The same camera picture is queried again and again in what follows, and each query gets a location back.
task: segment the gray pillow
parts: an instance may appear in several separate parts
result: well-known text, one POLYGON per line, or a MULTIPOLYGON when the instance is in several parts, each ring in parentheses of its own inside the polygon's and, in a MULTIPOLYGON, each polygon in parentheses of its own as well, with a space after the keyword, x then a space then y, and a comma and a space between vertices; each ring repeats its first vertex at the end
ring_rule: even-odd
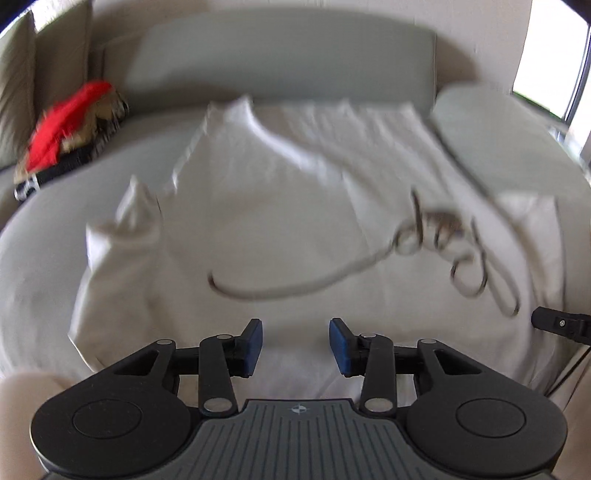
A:
POLYGON ((84 0, 37 34, 35 114, 76 93, 87 79, 92 3, 84 0))
POLYGON ((15 164, 35 126, 33 14, 18 19, 0 37, 0 168, 15 164))

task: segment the metal screw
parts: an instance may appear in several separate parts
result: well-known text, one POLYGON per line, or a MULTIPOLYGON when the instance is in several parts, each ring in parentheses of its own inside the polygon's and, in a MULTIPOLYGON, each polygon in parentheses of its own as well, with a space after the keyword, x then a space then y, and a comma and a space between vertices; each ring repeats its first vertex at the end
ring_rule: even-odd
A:
POLYGON ((222 397, 210 398, 205 401, 203 408, 212 413, 222 413, 232 408, 232 402, 222 397))
POLYGON ((387 398, 370 398, 365 402, 365 408, 373 413, 384 413, 394 408, 394 404, 387 398))

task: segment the bed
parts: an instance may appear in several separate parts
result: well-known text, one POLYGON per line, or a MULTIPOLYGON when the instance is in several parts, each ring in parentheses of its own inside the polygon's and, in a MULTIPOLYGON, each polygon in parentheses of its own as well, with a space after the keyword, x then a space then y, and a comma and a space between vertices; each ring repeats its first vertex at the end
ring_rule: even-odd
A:
POLYGON ((435 33, 416 25, 285 8, 196 15, 95 48, 91 76, 112 82, 132 115, 99 161, 43 188, 2 231, 0 371, 43 369, 74 380, 90 374, 68 338, 87 267, 87 224, 113 218, 132 175, 159 189, 186 155, 207 105, 243 94, 258 104, 412 103, 491 199, 514 190, 557 198, 564 307, 590 312, 591 190, 580 167, 512 98, 458 85, 436 99, 435 51, 435 33))

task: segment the beige cushion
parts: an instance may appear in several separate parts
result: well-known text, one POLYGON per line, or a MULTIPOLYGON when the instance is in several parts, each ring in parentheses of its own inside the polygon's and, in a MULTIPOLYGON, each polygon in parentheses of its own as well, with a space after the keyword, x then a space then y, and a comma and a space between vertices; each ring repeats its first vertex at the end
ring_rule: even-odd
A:
POLYGON ((45 372, 19 372, 0 381, 0 478, 37 480, 46 478, 31 443, 29 426, 33 415, 49 398, 69 388, 72 382, 45 372))
POLYGON ((0 37, 0 168, 17 162, 34 127, 35 26, 27 13, 0 37))
MULTIPOLYGON (((566 372, 587 348, 586 345, 581 346, 578 354, 564 369, 566 372)), ((563 410, 569 425, 564 450, 552 473, 560 480, 588 480, 591 470, 591 355, 582 360, 550 399, 563 410)))
POLYGON ((37 34, 35 113, 67 99, 86 81, 92 3, 84 0, 37 34))
POLYGON ((0 170, 0 232, 20 206, 19 201, 14 197, 13 177, 14 168, 0 170))

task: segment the wrinkled sheet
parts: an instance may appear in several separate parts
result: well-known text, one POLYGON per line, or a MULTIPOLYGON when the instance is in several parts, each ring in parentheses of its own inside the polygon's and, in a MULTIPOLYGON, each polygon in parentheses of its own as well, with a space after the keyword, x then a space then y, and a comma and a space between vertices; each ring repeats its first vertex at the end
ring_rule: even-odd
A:
MULTIPOLYGON (((560 307, 563 295, 556 282, 538 275, 534 289, 532 281, 538 268, 564 278, 551 199, 537 209, 554 228, 550 240, 524 245, 527 229, 518 236, 508 218, 523 208, 507 200, 503 212, 482 197, 412 107, 255 109, 242 99, 210 109, 186 158, 163 192, 132 179, 115 220, 87 229, 89 265, 70 338, 94 371, 156 339, 185 347, 238 334, 252 317, 264 323, 264 347, 254 376, 234 382, 239 401, 358 397, 360 379, 342 378, 330 352, 336 316, 398 345, 436 338, 539 390, 564 365, 562 340, 530 324, 537 297, 560 307), (396 232, 410 233, 405 247, 417 239, 411 191, 424 212, 455 212, 478 232, 496 266, 487 260, 482 294, 467 298, 452 284, 452 262, 433 251, 426 220, 422 248, 389 252, 396 232), (553 260, 532 269, 544 249, 553 260), (212 277, 226 292, 258 299, 220 295, 212 277), (336 280, 306 292, 327 278, 336 280), (491 282, 507 304, 515 290, 517 315, 501 312, 491 282), (288 297, 264 298, 273 293, 288 297)), ((462 239, 449 250, 479 255, 462 239)), ((462 264, 457 275, 473 288, 481 268, 462 264)), ((413 395, 404 384, 399 402, 413 395)))
MULTIPOLYGON (((113 218, 132 175, 162 188, 205 113, 130 118, 100 160, 48 184, 10 219, 0 234, 0 376, 41 369, 80 381, 92 373, 68 338, 88 265, 86 225, 113 218)), ((12 170, 0 187, 14 200, 12 170)))

